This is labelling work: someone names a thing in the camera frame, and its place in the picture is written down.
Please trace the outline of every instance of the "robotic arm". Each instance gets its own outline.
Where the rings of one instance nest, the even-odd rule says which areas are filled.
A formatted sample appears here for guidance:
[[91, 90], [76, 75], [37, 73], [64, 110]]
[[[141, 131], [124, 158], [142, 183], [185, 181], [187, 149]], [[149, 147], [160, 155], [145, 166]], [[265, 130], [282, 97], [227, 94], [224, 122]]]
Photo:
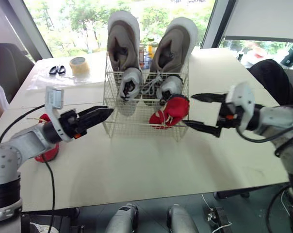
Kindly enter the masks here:
[[57, 142], [84, 136], [88, 128], [105, 121], [113, 112], [106, 106], [94, 106], [79, 113], [69, 110], [59, 115], [57, 109], [62, 107], [63, 90], [48, 87], [45, 108], [51, 121], [24, 129], [0, 144], [0, 221], [21, 212], [17, 170], [25, 161], [51, 150]]
[[[248, 141], [271, 141], [274, 144], [275, 156], [281, 159], [288, 172], [291, 186], [289, 194], [293, 202], [293, 105], [264, 107], [255, 104], [247, 83], [233, 86], [227, 94], [197, 94], [192, 98], [203, 102], [220, 102], [221, 107], [216, 127], [198, 121], [183, 121], [189, 127], [216, 137], [220, 137], [222, 128], [236, 128], [237, 133]], [[243, 135], [244, 130], [253, 131], [265, 139], [247, 138]]]

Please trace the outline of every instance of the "white bracket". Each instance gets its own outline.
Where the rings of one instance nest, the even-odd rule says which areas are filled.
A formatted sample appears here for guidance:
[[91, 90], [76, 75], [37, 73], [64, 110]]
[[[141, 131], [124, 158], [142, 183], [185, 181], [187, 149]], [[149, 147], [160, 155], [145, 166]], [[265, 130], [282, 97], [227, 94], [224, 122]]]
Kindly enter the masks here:
[[59, 137], [65, 142], [70, 142], [72, 139], [64, 132], [58, 120], [60, 118], [60, 114], [57, 109], [62, 109], [63, 104], [64, 90], [58, 90], [51, 86], [47, 86], [45, 93], [45, 111], [53, 123], [53, 127]]
[[244, 115], [241, 119], [239, 129], [241, 132], [246, 130], [249, 121], [254, 113], [255, 99], [254, 95], [247, 82], [232, 86], [226, 96], [225, 103], [229, 109], [235, 114], [236, 107], [241, 106], [244, 110]]

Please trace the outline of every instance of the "bottle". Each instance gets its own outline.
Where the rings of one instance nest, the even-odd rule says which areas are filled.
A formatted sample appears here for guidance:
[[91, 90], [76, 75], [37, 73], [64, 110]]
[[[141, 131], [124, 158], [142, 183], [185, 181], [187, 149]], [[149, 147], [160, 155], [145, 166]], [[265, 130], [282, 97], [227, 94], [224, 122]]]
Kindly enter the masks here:
[[145, 47], [139, 46], [139, 65], [143, 68], [145, 63]]
[[152, 55], [151, 55], [152, 59], [153, 59], [153, 57], [155, 55], [157, 47], [158, 47], [158, 43], [157, 42], [152, 42]]
[[150, 56], [150, 58], [154, 57], [154, 49], [152, 46], [152, 43], [154, 42], [154, 38], [148, 38], [148, 46], [147, 46], [147, 51], [148, 51], [148, 55]]

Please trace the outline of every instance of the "window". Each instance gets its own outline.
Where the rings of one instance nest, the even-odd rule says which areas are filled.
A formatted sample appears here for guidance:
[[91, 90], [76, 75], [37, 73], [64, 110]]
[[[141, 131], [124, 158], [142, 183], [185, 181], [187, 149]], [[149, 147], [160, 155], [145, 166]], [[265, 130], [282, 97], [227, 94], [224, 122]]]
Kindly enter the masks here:
[[239, 53], [243, 53], [241, 63], [249, 67], [268, 58], [280, 62], [288, 54], [292, 45], [293, 43], [290, 42], [223, 39], [220, 47], [230, 49], [236, 57]]
[[215, 0], [24, 0], [53, 57], [106, 50], [107, 23], [117, 10], [130, 11], [140, 23], [142, 43], [159, 42], [176, 17], [187, 17], [203, 40]]

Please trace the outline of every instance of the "plastic bag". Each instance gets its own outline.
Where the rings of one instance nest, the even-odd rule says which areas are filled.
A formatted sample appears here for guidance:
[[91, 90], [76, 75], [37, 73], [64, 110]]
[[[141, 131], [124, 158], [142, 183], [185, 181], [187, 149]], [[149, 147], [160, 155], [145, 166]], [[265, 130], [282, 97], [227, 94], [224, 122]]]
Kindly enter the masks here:
[[[60, 59], [43, 59], [35, 64], [34, 69], [29, 74], [33, 74], [27, 90], [41, 90], [46, 86], [55, 88], [66, 86], [85, 85], [104, 81], [106, 52], [93, 53], [84, 56], [90, 67], [90, 72], [80, 75], [73, 75], [69, 61], [72, 57]], [[63, 75], [50, 75], [49, 70], [53, 66], [63, 65], [66, 73]]]

